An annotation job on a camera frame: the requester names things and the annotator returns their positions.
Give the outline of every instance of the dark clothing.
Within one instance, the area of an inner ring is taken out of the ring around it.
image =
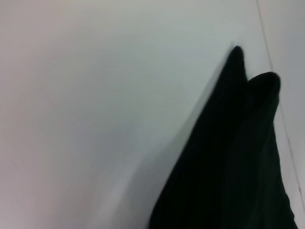
[[[150,229],[296,229],[275,141],[280,79],[235,47],[154,207]]]

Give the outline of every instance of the white surface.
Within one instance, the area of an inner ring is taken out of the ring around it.
[[[305,2],[259,0],[259,5],[272,68],[282,78],[281,107],[303,194],[303,203],[295,201],[293,207],[295,214],[299,215],[296,219],[299,228],[305,228]]]
[[[232,44],[270,70],[254,0],[0,11],[1,228],[143,228]]]

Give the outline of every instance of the black cloth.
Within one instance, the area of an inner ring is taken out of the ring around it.
[[[296,229],[274,131],[280,79],[235,47],[153,209],[150,229]]]

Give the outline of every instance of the black fabric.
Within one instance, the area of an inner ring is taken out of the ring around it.
[[[280,79],[247,80],[235,47],[151,215],[150,229],[296,229],[280,172]]]

